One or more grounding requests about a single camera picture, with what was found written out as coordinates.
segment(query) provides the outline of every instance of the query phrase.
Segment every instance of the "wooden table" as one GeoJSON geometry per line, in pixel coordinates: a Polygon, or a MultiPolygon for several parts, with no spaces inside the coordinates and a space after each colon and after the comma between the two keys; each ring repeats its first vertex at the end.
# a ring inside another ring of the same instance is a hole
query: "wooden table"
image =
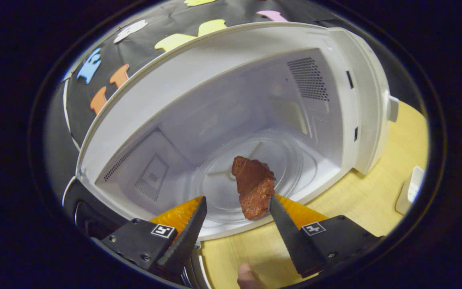
{"type": "MultiPolygon", "coordinates": [[[[414,166],[425,168],[428,157],[427,121],[400,102],[384,154],[363,176],[352,169],[326,192],[306,205],[326,216],[344,214],[376,236],[388,234],[403,217],[395,203],[414,166]]],[[[238,288],[237,269],[250,262],[268,288],[304,280],[297,274],[274,222],[216,240],[204,241],[201,254],[211,287],[238,288]]]]}

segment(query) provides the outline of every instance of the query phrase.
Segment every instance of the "piece of meat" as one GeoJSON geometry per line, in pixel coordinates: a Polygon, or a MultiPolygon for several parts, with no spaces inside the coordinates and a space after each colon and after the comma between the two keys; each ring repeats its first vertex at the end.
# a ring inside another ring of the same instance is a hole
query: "piece of meat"
{"type": "Polygon", "coordinates": [[[235,157],[231,173],[236,177],[242,212],[247,220],[259,218],[268,212],[268,200],[275,194],[274,173],[266,163],[257,159],[235,157]]]}

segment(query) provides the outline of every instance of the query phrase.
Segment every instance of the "red food item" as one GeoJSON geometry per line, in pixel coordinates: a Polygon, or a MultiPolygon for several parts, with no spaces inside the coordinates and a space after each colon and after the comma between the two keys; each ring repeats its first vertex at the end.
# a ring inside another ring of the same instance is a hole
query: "red food item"
{"type": "Polygon", "coordinates": [[[259,218],[268,212],[268,200],[275,194],[274,173],[266,163],[257,159],[235,157],[231,173],[236,177],[242,212],[247,220],[259,218]]]}

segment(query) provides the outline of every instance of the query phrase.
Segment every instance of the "wooden surface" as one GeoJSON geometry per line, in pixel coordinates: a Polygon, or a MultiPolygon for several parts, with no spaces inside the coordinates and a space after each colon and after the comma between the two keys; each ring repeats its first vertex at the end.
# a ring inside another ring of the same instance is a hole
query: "wooden surface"
{"type": "MultiPolygon", "coordinates": [[[[424,117],[400,102],[384,154],[369,174],[351,170],[307,206],[328,216],[344,214],[376,236],[388,234],[403,217],[395,203],[414,166],[425,168],[428,131],[424,117]]],[[[238,288],[237,269],[250,262],[267,288],[303,279],[297,274],[274,222],[253,230],[204,241],[201,254],[211,287],[238,288]]]]}

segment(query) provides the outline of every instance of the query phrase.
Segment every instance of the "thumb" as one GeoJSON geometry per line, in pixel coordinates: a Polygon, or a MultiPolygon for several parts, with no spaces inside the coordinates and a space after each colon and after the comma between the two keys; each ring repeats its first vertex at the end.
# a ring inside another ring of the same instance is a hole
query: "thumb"
{"type": "Polygon", "coordinates": [[[237,282],[240,289],[265,289],[265,285],[260,281],[249,263],[243,263],[238,267],[237,282]]]}

